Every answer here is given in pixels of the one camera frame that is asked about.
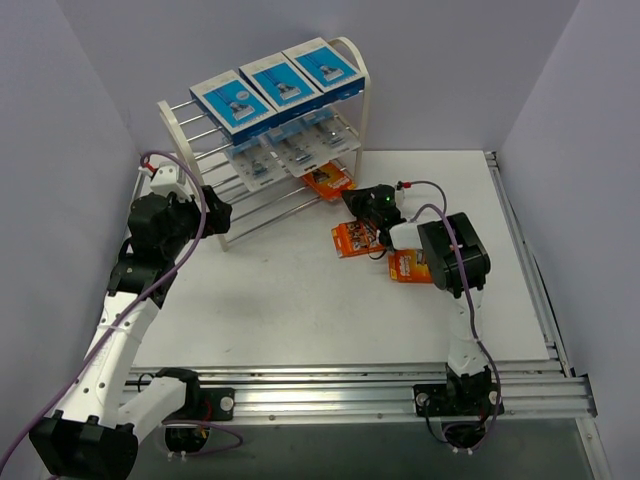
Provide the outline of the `orange Gillette styler box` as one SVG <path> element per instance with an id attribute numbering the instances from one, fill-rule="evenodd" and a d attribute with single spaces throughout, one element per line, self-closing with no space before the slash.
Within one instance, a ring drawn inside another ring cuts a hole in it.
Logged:
<path id="1" fill-rule="evenodd" d="M 387 252 L 377 234 L 361 221 L 341 223 L 331 230 L 331 234 L 339 258 L 367 255 L 370 259 L 379 260 Z"/>

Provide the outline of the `orange Gillette Fusion5 box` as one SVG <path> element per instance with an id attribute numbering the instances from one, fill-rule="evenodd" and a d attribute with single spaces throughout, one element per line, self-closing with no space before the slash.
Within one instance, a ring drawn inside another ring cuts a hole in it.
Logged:
<path id="1" fill-rule="evenodd" d="M 346 172 L 346 168 L 334 162 L 329 162 L 305 174 L 301 179 L 326 201 L 336 201 L 341 198 L 344 191 L 356 189 L 356 182 Z"/>
<path id="2" fill-rule="evenodd" d="M 432 277 L 428 266 L 422 261 L 422 252 L 400 250 L 388 257 L 389 275 L 400 283 L 431 284 Z"/>

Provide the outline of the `small blue cartridge pack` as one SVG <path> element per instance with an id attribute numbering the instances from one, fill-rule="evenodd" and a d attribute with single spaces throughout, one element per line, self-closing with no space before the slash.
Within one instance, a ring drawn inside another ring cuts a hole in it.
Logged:
<path id="1" fill-rule="evenodd" d="M 262 144 L 225 151 L 225 156 L 250 192 L 257 192 L 287 177 L 287 171 Z"/>

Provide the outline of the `Gillette razor blister pack front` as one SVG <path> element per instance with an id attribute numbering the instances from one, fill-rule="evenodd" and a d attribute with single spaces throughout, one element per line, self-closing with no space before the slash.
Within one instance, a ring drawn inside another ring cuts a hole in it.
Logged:
<path id="1" fill-rule="evenodd" d="M 304 121 L 307 130 L 331 152 L 341 155 L 357 150 L 361 143 L 357 135 L 335 114 Z"/>

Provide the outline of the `gillette razor blister pack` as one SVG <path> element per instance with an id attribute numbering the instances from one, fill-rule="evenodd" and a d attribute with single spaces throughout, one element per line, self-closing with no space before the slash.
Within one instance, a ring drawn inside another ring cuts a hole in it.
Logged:
<path id="1" fill-rule="evenodd" d="M 357 135 L 335 114 L 304 121 L 307 130 L 331 152 L 341 155 L 357 150 L 361 143 Z"/>
<path id="2" fill-rule="evenodd" d="M 277 158 L 296 178 L 311 173 L 333 159 L 334 151 L 315 127 L 295 127 L 293 131 L 272 129 L 265 137 Z"/>

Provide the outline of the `blue Harry's box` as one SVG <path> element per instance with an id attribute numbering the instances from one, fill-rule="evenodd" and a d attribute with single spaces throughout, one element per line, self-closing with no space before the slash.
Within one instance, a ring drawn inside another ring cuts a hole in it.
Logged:
<path id="1" fill-rule="evenodd" d="M 234 146 L 278 124 L 277 111 L 234 70 L 193 85 L 189 91 Z"/>
<path id="2" fill-rule="evenodd" d="M 320 90 L 328 104 L 356 96 L 365 88 L 364 74 L 321 37 L 282 53 Z"/>
<path id="3" fill-rule="evenodd" d="M 242 65 L 239 74 L 275 109 L 280 124 L 323 106 L 323 93 L 283 53 Z"/>

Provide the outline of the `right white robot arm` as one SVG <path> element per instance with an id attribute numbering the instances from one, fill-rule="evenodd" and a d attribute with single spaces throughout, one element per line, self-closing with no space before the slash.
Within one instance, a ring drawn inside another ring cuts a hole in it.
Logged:
<path id="1" fill-rule="evenodd" d="M 399 197 L 412 182 L 378 184 L 346 190 L 341 198 L 356 220 L 371 228 L 387 250 L 415 250 L 421 255 L 433 285 L 451 302 L 444 400 L 464 413 L 479 400 L 498 404 L 499 372 L 481 335 L 482 298 L 491 271 L 489 254 L 469 216 L 449 214 L 441 204 L 427 202 L 411 216 L 399 207 Z"/>

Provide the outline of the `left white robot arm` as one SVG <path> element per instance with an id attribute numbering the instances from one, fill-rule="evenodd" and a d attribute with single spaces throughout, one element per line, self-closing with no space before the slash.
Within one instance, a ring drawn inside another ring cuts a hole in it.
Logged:
<path id="1" fill-rule="evenodd" d="M 103 312 L 81 371 L 29 430 L 48 472 L 80 479 L 125 479 L 139 444 L 163 421 L 195 420 L 204 409 L 197 374 L 164 367 L 127 403 L 133 361 L 162 309 L 177 270 L 197 242 L 230 228 L 232 208 L 204 186 L 196 195 L 149 193 L 133 201 Z"/>

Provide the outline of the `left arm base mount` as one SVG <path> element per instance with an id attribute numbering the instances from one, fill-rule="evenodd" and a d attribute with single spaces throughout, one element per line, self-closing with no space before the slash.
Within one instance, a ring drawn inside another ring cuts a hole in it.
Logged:
<path id="1" fill-rule="evenodd" d="M 243 442 L 240 435 L 220 425 L 233 419 L 235 396 L 236 391 L 229 387 L 201 389 L 186 407 L 163 422 L 167 450 L 184 456 L 205 454 L 205 445 L 214 430 L 229 434 L 236 440 L 231 445 L 215 447 L 214 452 L 238 448 Z"/>

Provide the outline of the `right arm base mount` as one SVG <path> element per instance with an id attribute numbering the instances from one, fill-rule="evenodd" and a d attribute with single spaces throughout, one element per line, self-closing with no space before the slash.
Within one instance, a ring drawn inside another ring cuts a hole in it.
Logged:
<path id="1" fill-rule="evenodd" d="M 430 434 L 454 451 L 474 452 L 492 422 L 505 411 L 501 390 L 488 369 L 473 376 L 447 372 L 446 382 L 415 384 L 415 412 Z"/>

